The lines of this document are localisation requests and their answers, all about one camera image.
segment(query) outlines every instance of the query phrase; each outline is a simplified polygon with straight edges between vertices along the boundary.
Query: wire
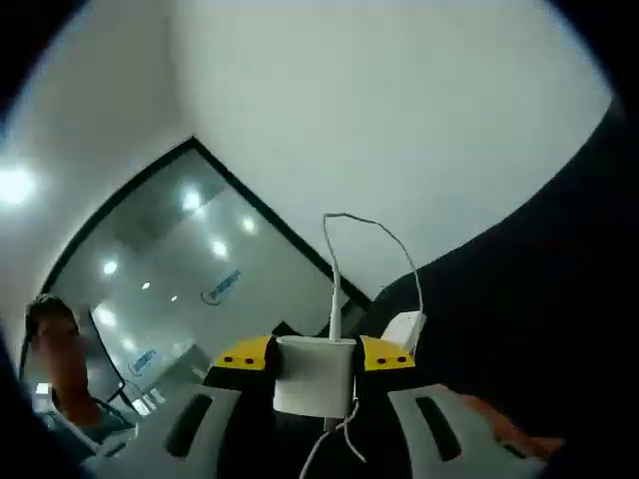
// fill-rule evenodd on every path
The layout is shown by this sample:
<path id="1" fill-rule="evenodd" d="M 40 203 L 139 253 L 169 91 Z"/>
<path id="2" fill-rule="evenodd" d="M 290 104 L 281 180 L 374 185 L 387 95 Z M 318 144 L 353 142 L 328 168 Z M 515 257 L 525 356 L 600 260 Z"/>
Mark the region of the wire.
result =
<path id="1" fill-rule="evenodd" d="M 348 424 L 354 420 L 355 415 L 357 414 L 357 411 L 359 410 L 359 401 L 356 399 L 355 400 L 355 408 L 352 410 L 352 414 L 347 417 L 343 422 L 341 422 L 336 428 L 335 431 L 327 431 L 324 434 L 322 434 L 318 441 L 315 443 L 315 445 L 313 446 L 313 449 L 311 449 L 311 452 L 309 453 L 309 457 L 307 458 L 307 462 L 305 462 L 304 467 L 302 468 L 302 472 L 300 472 L 300 479 L 305 479 L 307 477 L 307 473 L 309 472 L 309 468 L 311 467 L 311 464 L 313 463 L 313 458 L 315 457 L 315 455 L 318 453 L 318 450 L 320 449 L 320 445 L 323 443 L 323 441 L 332 433 L 332 432 L 337 432 L 340 429 L 343 429 L 343 437 L 346 440 L 346 444 L 348 445 L 348 447 L 350 448 L 350 450 L 352 451 L 352 453 L 357 456 L 357 458 L 361 461 L 361 462 L 366 462 L 366 458 L 363 457 L 363 455 L 357 451 L 357 449 L 355 449 L 355 446 L 352 445 L 352 442 L 350 442 L 350 438 L 348 437 Z"/>
<path id="2" fill-rule="evenodd" d="M 339 265 L 335 251 L 332 249 L 328 230 L 326 228 L 326 220 L 333 218 L 335 214 L 326 213 L 323 216 L 321 226 L 323 228 L 323 237 L 326 239 L 330 260 L 332 262 L 332 304 L 330 306 L 330 322 L 328 327 L 328 339 L 331 341 L 339 340 L 341 336 L 341 309 L 339 308 L 339 290 L 341 289 L 341 274 L 339 273 Z"/>
<path id="3" fill-rule="evenodd" d="M 341 317 L 340 310 L 338 305 L 338 295 L 340 290 L 340 278 L 341 274 L 339 273 L 339 265 L 337 264 L 337 258 L 335 257 L 334 250 L 332 249 L 332 244 L 330 243 L 330 237 L 328 236 L 328 231 L 326 229 L 326 220 L 328 218 L 350 218 L 351 220 L 355 220 L 361 223 L 367 223 L 369 225 L 377 225 L 382 230 L 384 230 L 391 238 L 393 238 L 399 247 L 403 250 L 403 253 L 406 255 L 406 259 L 408 259 L 408 263 L 410 264 L 410 268 L 412 269 L 412 273 L 415 277 L 415 285 L 417 286 L 417 299 L 419 301 L 419 312 L 423 313 L 423 297 L 421 295 L 421 285 L 419 284 L 419 276 L 417 275 L 417 268 L 415 267 L 414 262 L 412 262 L 412 258 L 410 254 L 408 254 L 408 250 L 406 246 L 403 245 L 403 242 L 399 240 L 387 227 L 379 222 L 374 222 L 373 220 L 367 220 L 365 218 L 356 217 L 355 215 L 351 215 L 350 213 L 326 213 L 323 215 L 322 226 L 323 226 L 323 235 L 326 239 L 326 245 L 328 246 L 328 252 L 330 253 L 330 259 L 332 261 L 332 283 L 333 283 L 333 292 L 332 292 L 332 307 L 330 310 L 330 327 L 328 330 L 328 338 L 332 341 L 337 341 L 341 336 Z"/>

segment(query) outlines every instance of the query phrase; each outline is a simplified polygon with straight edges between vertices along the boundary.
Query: glass partition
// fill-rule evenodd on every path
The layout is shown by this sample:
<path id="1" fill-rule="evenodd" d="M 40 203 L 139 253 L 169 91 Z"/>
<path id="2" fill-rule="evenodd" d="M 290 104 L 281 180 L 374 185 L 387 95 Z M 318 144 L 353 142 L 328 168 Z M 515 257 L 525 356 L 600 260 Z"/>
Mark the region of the glass partition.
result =
<path id="1" fill-rule="evenodd" d="M 180 384 L 201 382 L 240 339 L 282 321 L 318 333 L 332 284 L 189 149 L 93 228 L 50 292 L 78 315 L 90 311 L 127 396 L 152 408 Z M 27 359 L 35 389 L 45 379 Z M 100 380 L 89 368 L 90 382 Z"/>

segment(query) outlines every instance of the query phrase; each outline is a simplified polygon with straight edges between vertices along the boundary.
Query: blue logo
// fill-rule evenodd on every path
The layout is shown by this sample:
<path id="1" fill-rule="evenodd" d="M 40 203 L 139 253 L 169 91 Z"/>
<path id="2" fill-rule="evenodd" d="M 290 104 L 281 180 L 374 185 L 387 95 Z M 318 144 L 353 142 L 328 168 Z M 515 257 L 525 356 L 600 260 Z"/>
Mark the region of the blue logo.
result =
<path id="1" fill-rule="evenodd" d="M 129 364 L 129 369 L 131 369 L 131 372 L 133 372 L 134 375 L 141 376 L 142 371 L 147 368 L 147 366 L 151 362 L 151 359 L 153 359 L 156 354 L 157 352 L 155 349 L 148 350 L 142 356 L 140 356 L 140 358 L 136 362 L 134 362 L 133 364 Z"/>
<path id="2" fill-rule="evenodd" d="M 236 269 L 231 274 L 229 274 L 229 276 L 223 279 L 223 281 L 220 284 L 218 284 L 211 292 L 207 292 L 206 294 L 201 292 L 200 298 L 202 299 L 204 303 L 208 304 L 209 306 L 219 305 L 222 302 L 222 300 L 220 299 L 220 295 L 224 291 L 229 289 L 238 280 L 238 278 L 240 277 L 240 274 L 241 274 L 240 270 Z"/>

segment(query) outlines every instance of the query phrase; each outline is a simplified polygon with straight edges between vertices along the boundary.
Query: ceiling light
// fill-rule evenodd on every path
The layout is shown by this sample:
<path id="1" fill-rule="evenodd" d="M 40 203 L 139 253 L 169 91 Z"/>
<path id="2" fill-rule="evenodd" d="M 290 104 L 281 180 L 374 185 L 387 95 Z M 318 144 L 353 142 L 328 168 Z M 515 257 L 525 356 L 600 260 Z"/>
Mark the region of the ceiling light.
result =
<path id="1" fill-rule="evenodd" d="M 0 172 L 0 202 L 20 205 L 33 191 L 33 181 L 24 170 Z"/>
<path id="2" fill-rule="evenodd" d="M 187 192 L 184 195 L 184 201 L 182 202 L 182 208 L 185 211 L 192 211 L 192 210 L 196 210 L 197 208 L 200 207 L 200 194 L 198 194 L 198 192 Z"/>
<path id="3" fill-rule="evenodd" d="M 244 228 L 247 233 L 253 234 L 256 232 L 256 222 L 254 222 L 252 218 L 246 217 L 242 220 L 242 228 Z"/>
<path id="4" fill-rule="evenodd" d="M 36 386 L 36 394 L 49 394 L 51 384 L 48 382 L 39 382 Z"/>
<path id="5" fill-rule="evenodd" d="M 94 311 L 94 315 L 98 318 L 98 320 L 109 327 L 116 327 L 118 321 L 116 320 L 116 315 L 111 312 L 106 307 L 98 306 Z"/>
<path id="6" fill-rule="evenodd" d="M 107 261 L 104 263 L 104 267 L 102 268 L 102 271 L 106 275 L 111 275 L 114 272 L 116 272 L 117 268 L 118 268 L 118 264 L 115 261 Z"/>
<path id="7" fill-rule="evenodd" d="M 213 241 L 211 244 L 211 248 L 213 249 L 213 254 L 218 257 L 227 257 L 229 255 L 229 250 L 227 246 L 221 241 Z"/>
<path id="8" fill-rule="evenodd" d="M 129 339 L 128 337 L 122 340 L 122 347 L 124 347 L 127 351 L 135 351 L 136 350 L 136 343 L 133 342 L 132 339 Z"/>

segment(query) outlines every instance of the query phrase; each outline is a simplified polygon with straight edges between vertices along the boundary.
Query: black surface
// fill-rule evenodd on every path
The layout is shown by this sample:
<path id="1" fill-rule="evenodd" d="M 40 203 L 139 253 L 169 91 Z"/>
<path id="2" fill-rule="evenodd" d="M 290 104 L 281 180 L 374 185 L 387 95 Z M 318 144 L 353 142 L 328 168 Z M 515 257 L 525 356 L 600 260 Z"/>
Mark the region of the black surface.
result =
<path id="1" fill-rule="evenodd" d="M 639 29 L 634 2 L 551 0 L 590 48 L 629 117 L 639 118 Z"/>
<path id="2" fill-rule="evenodd" d="M 427 383 L 478 395 L 536 435 L 564 436 L 595 401 L 634 383 L 637 158 L 610 111 L 587 144 L 527 204 L 422 267 Z M 380 335 L 416 308 L 411 274 L 361 322 Z"/>

